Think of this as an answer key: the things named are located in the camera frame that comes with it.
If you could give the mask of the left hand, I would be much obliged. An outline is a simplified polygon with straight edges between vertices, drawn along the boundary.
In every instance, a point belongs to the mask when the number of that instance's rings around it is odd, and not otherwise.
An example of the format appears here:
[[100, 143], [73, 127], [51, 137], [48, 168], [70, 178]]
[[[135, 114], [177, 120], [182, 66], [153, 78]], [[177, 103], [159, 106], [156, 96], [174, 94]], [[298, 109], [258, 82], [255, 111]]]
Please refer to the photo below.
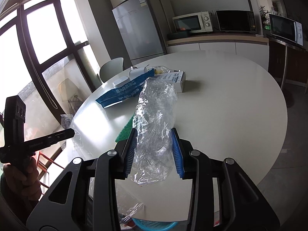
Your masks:
[[39, 200], [42, 191], [35, 158], [31, 158], [26, 175], [12, 164], [5, 164], [3, 170], [10, 190], [30, 201]]

